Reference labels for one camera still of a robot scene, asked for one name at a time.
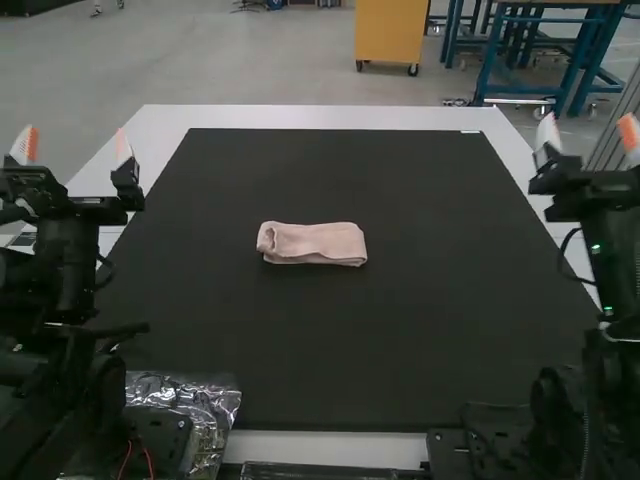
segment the gray floor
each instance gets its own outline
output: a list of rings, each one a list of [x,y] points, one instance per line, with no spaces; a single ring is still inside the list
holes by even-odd
[[[444,70],[437,37],[425,39],[418,78],[389,66],[357,74],[350,8],[229,15],[231,0],[127,0],[124,11],[113,3],[97,19],[86,1],[0,19],[0,145],[34,123],[40,157],[62,181],[148,103],[439,105],[475,86],[478,65]],[[436,0],[432,11],[445,10]],[[607,57],[616,73],[631,71],[639,32],[637,22],[621,26]],[[530,111],[505,111],[531,138]],[[602,112],[596,122],[562,122],[578,153],[597,138]]]

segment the folded towel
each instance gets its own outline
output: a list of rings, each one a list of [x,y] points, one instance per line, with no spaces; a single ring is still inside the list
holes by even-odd
[[[364,233],[350,222],[289,225],[264,222],[258,232],[259,252],[275,264],[324,263],[359,267],[367,261]]]

